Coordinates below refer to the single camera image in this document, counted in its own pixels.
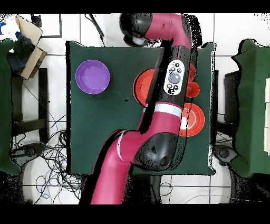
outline red cup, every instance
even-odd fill
[[[189,82],[187,85],[186,96],[189,98],[197,97],[200,93],[200,87],[195,82]]]

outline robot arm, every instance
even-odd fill
[[[130,46],[161,39],[162,51],[137,130],[118,130],[105,141],[80,203],[121,204],[130,163],[162,171],[175,155],[191,51],[188,19],[177,14],[121,14]]]

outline white label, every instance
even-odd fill
[[[173,84],[169,81],[169,76],[172,72],[176,72],[180,75],[180,82],[179,83]],[[184,66],[183,62],[181,62],[179,60],[173,60],[169,63],[169,66],[167,68],[166,77],[165,77],[164,86],[163,86],[163,89],[167,94],[175,96],[181,92],[184,73],[185,73],[185,66]]]

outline purple plate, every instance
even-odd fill
[[[84,61],[76,71],[76,83],[87,94],[100,94],[110,82],[110,73],[98,60]]]

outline green table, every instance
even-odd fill
[[[12,40],[0,41],[0,171],[18,175],[21,169],[9,159],[12,130],[11,67],[7,53],[16,44]]]
[[[186,147],[186,138],[179,138],[177,155],[169,170],[149,172],[135,168],[134,173],[214,174],[208,165],[213,49],[214,44],[210,43],[198,50],[196,82],[200,94],[193,103],[205,114],[204,128],[198,135],[187,138]],[[71,173],[91,173],[102,144],[114,130],[137,128],[143,108],[134,99],[132,84],[141,71],[155,67],[159,52],[159,48],[94,48],[70,42]],[[77,67],[90,59],[102,61],[110,71],[109,86],[98,95],[82,92],[75,81]]]
[[[240,121],[235,141],[240,156],[230,165],[242,177],[270,174],[270,156],[264,152],[265,80],[270,78],[270,48],[245,40],[240,49],[241,54],[234,57],[242,74],[237,89]]]

